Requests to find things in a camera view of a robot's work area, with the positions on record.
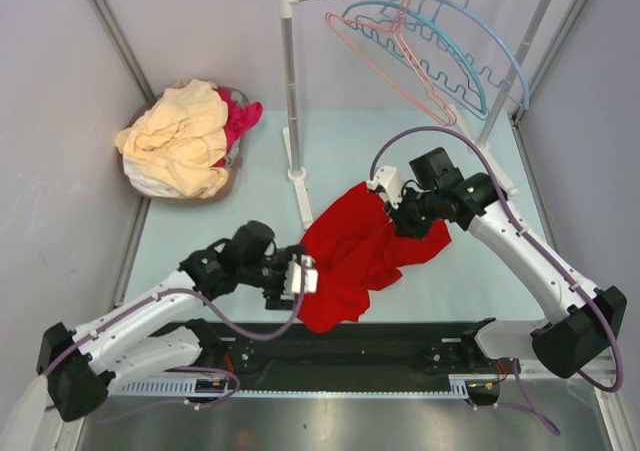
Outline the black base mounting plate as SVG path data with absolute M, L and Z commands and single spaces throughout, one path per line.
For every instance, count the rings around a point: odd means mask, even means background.
M 512 371 L 480 351 L 474 322 L 340 324 L 324 334 L 294 324 L 266 342 L 211 327 L 218 341 L 197 364 L 233 372 L 248 390 L 427 391 L 455 375 L 499 384 Z

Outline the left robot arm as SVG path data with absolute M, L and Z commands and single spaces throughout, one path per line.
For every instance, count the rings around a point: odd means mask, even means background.
M 121 387 L 156 373 L 214 368 L 224 352 L 216 331 L 203 319 L 177 329 L 160 329 L 189 311 L 206 307 L 229 329 L 252 341 L 271 341 L 294 323 L 307 295 L 316 291 L 318 272 L 303 245 L 278 248 L 273 230 L 259 221 L 242 225 L 192 252 L 163 281 L 137 299 L 69 329 L 56 323 L 41 338 L 36 365 L 46 391 L 63 421 L 96 411 Z M 261 290 L 268 309 L 291 315 L 270 333 L 252 332 L 233 323 L 214 304 L 240 285 Z

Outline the teal plastic hanger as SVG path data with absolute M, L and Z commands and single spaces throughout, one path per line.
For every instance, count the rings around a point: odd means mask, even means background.
M 410 103 L 444 126 L 459 122 L 454 105 L 478 118 L 489 114 L 488 96 L 472 58 L 437 23 L 413 6 L 417 0 L 363 0 L 339 14 L 325 15 L 326 24 L 378 76 Z M 364 50 L 364 41 L 347 36 L 352 31 L 370 40 L 399 62 L 415 79 L 408 87 Z

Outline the magenta pink garment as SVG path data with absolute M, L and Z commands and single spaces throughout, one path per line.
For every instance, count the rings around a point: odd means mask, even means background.
M 233 146 L 255 125 L 257 125 L 263 114 L 261 102 L 252 102 L 246 106 L 237 104 L 232 98 L 232 92 L 228 88 L 219 88 L 218 93 L 224 103 L 227 104 L 227 122 L 224 125 L 226 137 L 226 154 L 219 159 L 214 166 L 224 167 L 226 158 L 230 155 Z

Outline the brown laundry basket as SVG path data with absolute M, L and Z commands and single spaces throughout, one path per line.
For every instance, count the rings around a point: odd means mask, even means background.
M 240 91 L 239 89 L 219 85 L 218 90 L 224 90 L 225 92 L 227 92 L 230 95 L 234 104 L 237 106 L 245 107 L 250 104 L 250 100 L 247 97 L 247 95 L 244 92 Z M 151 102 L 143 104 L 130 118 L 127 127 L 134 124 L 138 118 L 143 116 L 146 111 L 151 109 L 153 105 L 160 99 L 160 96 L 161 95 L 157 95 L 156 97 L 153 98 Z M 207 197 L 207 198 L 200 198 L 200 197 L 185 198 L 185 197 L 171 197 L 171 196 L 164 196 L 164 195 L 156 196 L 153 194 L 149 194 L 146 188 L 143 189 L 137 184 L 134 185 L 134 182 L 131 180 L 129 175 L 125 173 L 125 170 L 124 170 L 125 166 L 124 166 L 124 161 L 122 157 L 118 158 L 118 166 L 119 166 L 119 170 L 121 171 L 121 174 L 129 181 L 129 184 L 131 185 L 133 190 L 145 198 L 149 198 L 151 200 L 156 200 L 156 201 L 165 202 L 169 204 L 179 204 L 179 205 L 189 205 L 189 206 L 216 203 L 225 199 L 231 193 L 234 187 L 238 173 L 243 165 L 244 137 L 245 136 L 239 137 L 231 146 L 230 154 L 227 154 L 224 156 L 224 159 L 223 159 L 225 164 L 224 168 L 227 169 L 227 171 L 229 172 L 229 176 L 226 183 L 217 191 L 217 193 L 214 196 Z

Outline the dark blue wavy hanger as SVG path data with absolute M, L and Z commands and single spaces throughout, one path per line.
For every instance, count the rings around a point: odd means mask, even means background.
M 494 79 L 488 66 L 480 66 L 473 55 L 464 52 L 437 23 L 441 7 L 447 6 L 472 21 L 488 35 L 512 67 L 502 79 Z M 508 92 L 513 80 L 520 80 L 523 103 L 529 103 L 529 87 L 513 52 L 494 29 L 466 3 L 451 0 L 363 0 L 350 4 L 340 15 L 327 13 L 326 24 L 372 70 L 400 92 L 412 104 L 434 118 L 440 109 L 448 113 L 455 103 L 475 116 L 489 116 L 490 85 Z M 376 65 L 363 51 L 369 39 L 393 59 L 411 71 L 421 96 L 416 97 L 391 77 L 386 65 Z

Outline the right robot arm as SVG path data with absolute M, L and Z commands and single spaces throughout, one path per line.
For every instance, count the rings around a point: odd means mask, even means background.
M 484 322 L 461 347 L 463 364 L 484 372 L 497 358 L 531 359 L 560 378 L 583 374 L 605 350 L 615 350 L 627 298 L 573 269 L 526 225 L 490 170 L 469 178 L 443 148 L 411 163 L 410 186 L 392 166 L 375 168 L 367 182 L 380 194 L 396 233 L 423 240 L 451 222 L 493 252 L 543 312 L 537 321 Z

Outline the silver white clothes rack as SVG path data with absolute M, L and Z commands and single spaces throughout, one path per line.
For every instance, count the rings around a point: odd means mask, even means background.
M 284 79 L 286 85 L 287 125 L 283 130 L 283 138 L 289 161 L 288 178 L 295 189 L 302 225 L 305 228 L 309 228 L 314 218 L 312 216 L 311 204 L 306 187 L 307 172 L 302 165 L 299 143 L 299 116 L 296 97 L 293 39 L 293 7 L 304 1 L 310 0 L 278 0 L 278 5 L 282 28 Z M 524 50 L 524 60 L 550 2 L 551 0 L 539 0 L 518 49 L 512 50 L 513 52 Z M 452 127 L 445 128 L 451 129 L 455 133 L 471 139 L 473 143 L 480 148 L 482 155 L 485 158 L 489 158 L 491 156 L 488 148 L 489 136 L 508 99 L 499 94 L 498 90 L 490 85 L 485 86 L 485 91 L 489 95 L 488 103 L 493 106 L 488 120 L 481 120 L 461 105 L 455 104 L 454 112 L 459 122 Z

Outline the red t shirt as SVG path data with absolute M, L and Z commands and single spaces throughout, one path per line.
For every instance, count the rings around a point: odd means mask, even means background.
M 298 319 L 323 334 L 343 321 L 357 322 L 370 307 L 371 291 L 403 277 L 405 266 L 424 264 L 451 243 L 446 224 L 433 225 L 426 238 L 395 234 L 384 202 L 360 182 L 331 204 L 301 239 L 318 270 L 314 293 L 304 297 Z

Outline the light blue plastic hanger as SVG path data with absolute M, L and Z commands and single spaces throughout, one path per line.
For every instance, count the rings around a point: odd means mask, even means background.
M 448 75 L 441 71 L 438 75 L 431 75 L 437 88 L 447 93 L 454 101 L 470 111 L 481 120 L 488 120 L 492 105 L 488 103 L 489 95 L 485 86 L 498 90 L 498 93 L 515 103 L 519 110 L 528 110 L 530 107 L 530 88 L 528 79 L 522 69 L 525 51 L 513 52 L 504 42 L 501 36 L 491 25 L 469 8 L 467 2 L 460 4 L 451 0 L 416 0 L 415 8 L 407 9 L 405 28 L 418 34 L 425 41 L 433 41 L 438 49 L 448 53 L 460 68 L 464 81 L 449 85 Z M 476 57 L 468 51 L 462 50 L 450 33 L 445 32 L 437 23 L 438 15 L 442 7 L 448 7 L 465 17 L 475 26 L 489 36 L 500 49 L 500 54 L 505 57 L 511 68 L 507 74 L 497 79 L 493 76 L 493 70 L 488 66 L 481 66 L 476 62 Z

